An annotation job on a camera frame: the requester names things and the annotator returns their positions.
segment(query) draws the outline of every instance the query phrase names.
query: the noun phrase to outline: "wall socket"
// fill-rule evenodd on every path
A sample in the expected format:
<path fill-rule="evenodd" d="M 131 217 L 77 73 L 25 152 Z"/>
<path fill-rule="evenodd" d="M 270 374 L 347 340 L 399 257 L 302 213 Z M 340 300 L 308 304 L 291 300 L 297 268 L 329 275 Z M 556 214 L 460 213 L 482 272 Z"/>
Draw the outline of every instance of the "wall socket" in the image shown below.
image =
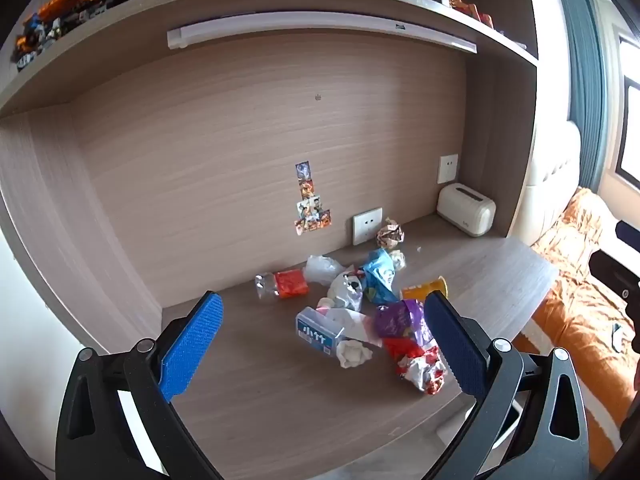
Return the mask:
<path fill-rule="evenodd" d="M 451 182 L 456 179 L 458 173 L 458 154 L 443 155 L 440 157 L 440 166 L 438 167 L 438 184 Z"/>
<path fill-rule="evenodd" d="M 353 245 L 376 237 L 382 227 L 382 208 L 372 209 L 353 217 Z"/>

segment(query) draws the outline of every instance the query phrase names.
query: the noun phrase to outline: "sticker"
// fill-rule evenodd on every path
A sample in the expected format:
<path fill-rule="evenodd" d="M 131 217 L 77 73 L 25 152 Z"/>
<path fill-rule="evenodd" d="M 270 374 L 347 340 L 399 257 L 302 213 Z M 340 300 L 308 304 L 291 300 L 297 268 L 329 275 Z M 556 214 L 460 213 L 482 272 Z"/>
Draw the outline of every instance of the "sticker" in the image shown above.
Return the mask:
<path fill-rule="evenodd" d="M 309 198 L 315 194 L 316 190 L 314 189 L 313 180 L 299 181 L 298 184 L 300 185 L 300 194 L 302 195 L 302 198 Z"/>
<path fill-rule="evenodd" d="M 296 164 L 296 173 L 298 174 L 298 182 L 311 180 L 311 167 L 309 166 L 309 161 L 306 160 L 305 162 Z"/>
<path fill-rule="evenodd" d="M 318 216 L 320 219 L 320 213 L 322 212 L 322 202 L 319 196 L 312 196 L 307 199 L 309 202 L 309 214 Z"/>
<path fill-rule="evenodd" d="M 331 210 L 327 209 L 320 213 L 320 228 L 331 225 Z"/>
<path fill-rule="evenodd" d="M 298 219 L 294 225 L 296 233 L 300 236 L 307 231 L 315 231 L 331 225 L 331 212 L 322 208 L 322 199 L 315 194 L 308 160 L 296 164 L 296 175 L 302 200 L 296 204 Z"/>

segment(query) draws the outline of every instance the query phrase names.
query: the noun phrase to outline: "bed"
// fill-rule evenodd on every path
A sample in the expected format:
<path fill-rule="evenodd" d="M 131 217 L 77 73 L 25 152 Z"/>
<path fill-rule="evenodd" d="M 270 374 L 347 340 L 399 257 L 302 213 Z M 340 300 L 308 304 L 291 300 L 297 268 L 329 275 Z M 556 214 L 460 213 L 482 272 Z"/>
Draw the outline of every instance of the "bed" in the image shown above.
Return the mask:
<path fill-rule="evenodd" d="M 631 349 L 634 327 L 625 302 L 591 275 L 589 258 L 603 249 L 636 270 L 638 257 L 617 240 L 617 219 L 604 201 L 577 186 L 575 125 L 562 124 L 552 137 L 553 145 L 536 139 L 513 231 L 560 273 L 514 344 L 541 354 L 555 346 L 569 351 L 586 408 L 591 463 L 602 470 L 622 444 L 619 430 L 636 394 L 638 355 Z M 620 353 L 612 348 L 614 323 L 623 327 Z"/>

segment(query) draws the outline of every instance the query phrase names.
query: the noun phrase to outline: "wooden desk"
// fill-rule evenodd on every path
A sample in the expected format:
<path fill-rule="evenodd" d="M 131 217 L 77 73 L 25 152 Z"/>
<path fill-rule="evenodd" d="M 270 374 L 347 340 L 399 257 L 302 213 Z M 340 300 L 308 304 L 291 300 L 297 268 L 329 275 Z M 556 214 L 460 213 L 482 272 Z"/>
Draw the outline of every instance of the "wooden desk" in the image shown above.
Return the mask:
<path fill-rule="evenodd" d="M 512 339 L 558 273 L 515 238 L 469 238 L 434 215 L 404 227 L 407 268 L 396 275 L 397 284 L 443 275 L 452 304 L 491 338 Z M 331 256 L 343 265 L 360 264 L 373 248 L 368 242 Z M 312 286 L 308 296 L 274 305 L 257 301 L 253 283 L 220 292 L 222 329 L 174 406 L 225 478 L 311 478 L 388 444 L 459 396 L 451 373 L 436 396 L 420 394 L 395 376 L 382 349 L 345 370 L 304 344 L 295 315 L 325 291 Z M 165 309 L 163 323 L 193 305 Z"/>

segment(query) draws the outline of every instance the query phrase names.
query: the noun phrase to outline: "wooden shelf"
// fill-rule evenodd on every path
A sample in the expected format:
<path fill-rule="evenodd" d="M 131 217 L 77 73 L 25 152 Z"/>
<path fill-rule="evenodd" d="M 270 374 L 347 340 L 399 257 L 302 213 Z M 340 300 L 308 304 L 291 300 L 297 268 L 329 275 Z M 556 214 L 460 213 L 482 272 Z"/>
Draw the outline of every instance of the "wooden shelf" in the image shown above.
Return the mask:
<path fill-rule="evenodd" d="M 276 10 L 350 12 L 415 23 L 471 41 L 478 54 L 537 65 L 496 30 L 433 0 L 130 0 L 76 28 L 20 72 L 0 93 L 0 117 L 69 102 L 114 76 L 174 55 L 166 43 L 172 28 Z"/>

